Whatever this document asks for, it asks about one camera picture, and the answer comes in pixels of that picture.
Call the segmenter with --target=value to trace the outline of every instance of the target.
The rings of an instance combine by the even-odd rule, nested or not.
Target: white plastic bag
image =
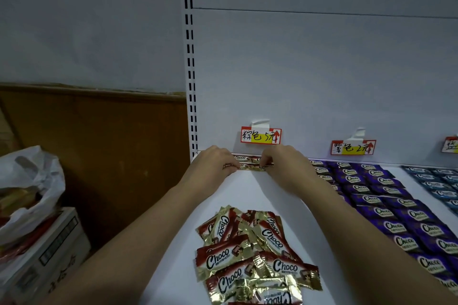
[[[33,146],[0,157],[0,192],[2,188],[36,186],[43,198],[33,207],[20,208],[0,228],[0,246],[32,232],[54,210],[65,191],[64,171],[59,159],[40,146]]]

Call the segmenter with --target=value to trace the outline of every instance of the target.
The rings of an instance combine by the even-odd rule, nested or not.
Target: handwritten price label
[[[445,153],[458,153],[458,136],[446,137],[442,152]]]
[[[279,144],[281,137],[281,129],[242,127],[240,134],[240,142],[266,143],[271,145]]]
[[[377,140],[333,140],[331,154],[344,156],[364,156],[374,154]]]

